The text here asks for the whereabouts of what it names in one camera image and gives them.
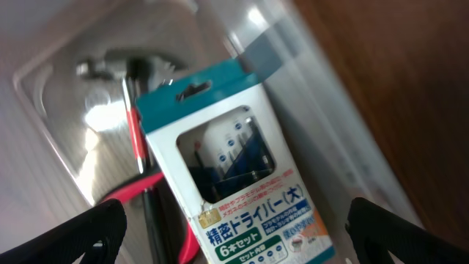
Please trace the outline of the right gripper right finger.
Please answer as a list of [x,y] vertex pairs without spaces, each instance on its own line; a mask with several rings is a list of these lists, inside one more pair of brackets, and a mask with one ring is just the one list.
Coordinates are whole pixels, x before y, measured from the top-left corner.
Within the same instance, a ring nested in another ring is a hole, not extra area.
[[345,229],[361,264],[468,263],[468,252],[362,197],[350,204]]

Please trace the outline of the red handled pliers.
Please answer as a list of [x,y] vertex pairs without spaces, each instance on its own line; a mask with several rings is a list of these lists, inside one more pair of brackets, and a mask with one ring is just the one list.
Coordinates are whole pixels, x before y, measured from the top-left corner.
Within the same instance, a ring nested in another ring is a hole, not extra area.
[[152,259],[157,263],[174,263],[171,246],[169,242],[165,242],[164,212],[157,188],[162,180],[165,180],[164,173],[158,171],[135,175],[105,193],[97,204],[110,199],[116,199],[125,204],[141,196]]

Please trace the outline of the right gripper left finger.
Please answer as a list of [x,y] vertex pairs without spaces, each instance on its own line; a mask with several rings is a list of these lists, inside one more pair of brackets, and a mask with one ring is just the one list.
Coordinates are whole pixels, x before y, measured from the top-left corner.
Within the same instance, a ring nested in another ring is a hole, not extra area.
[[122,203],[110,199],[1,254],[2,263],[114,263],[127,229]]

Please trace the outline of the blue and white box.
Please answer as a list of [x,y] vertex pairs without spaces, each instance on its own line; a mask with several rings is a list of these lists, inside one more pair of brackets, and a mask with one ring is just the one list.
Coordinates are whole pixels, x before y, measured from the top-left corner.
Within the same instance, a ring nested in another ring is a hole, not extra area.
[[137,100],[141,127],[210,263],[335,255],[262,83],[228,59]]

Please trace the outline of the clear plastic storage container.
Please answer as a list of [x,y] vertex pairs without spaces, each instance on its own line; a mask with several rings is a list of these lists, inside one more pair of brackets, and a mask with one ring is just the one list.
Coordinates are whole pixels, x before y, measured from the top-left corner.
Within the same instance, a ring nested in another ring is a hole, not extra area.
[[195,72],[241,56],[265,83],[335,263],[356,255],[344,224],[365,197],[420,224],[318,42],[290,1],[3,1],[1,250],[87,210],[135,171],[118,84],[76,62],[155,46]]

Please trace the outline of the small hammer with black grip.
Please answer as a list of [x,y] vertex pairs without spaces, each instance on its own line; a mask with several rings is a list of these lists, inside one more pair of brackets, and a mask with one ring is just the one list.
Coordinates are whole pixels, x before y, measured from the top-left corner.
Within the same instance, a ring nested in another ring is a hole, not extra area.
[[174,71],[188,64],[173,54],[151,48],[112,48],[100,57],[85,57],[75,66],[75,74],[86,80],[119,81],[129,127],[130,141],[139,174],[160,168],[149,151],[141,129],[137,99],[165,82]]

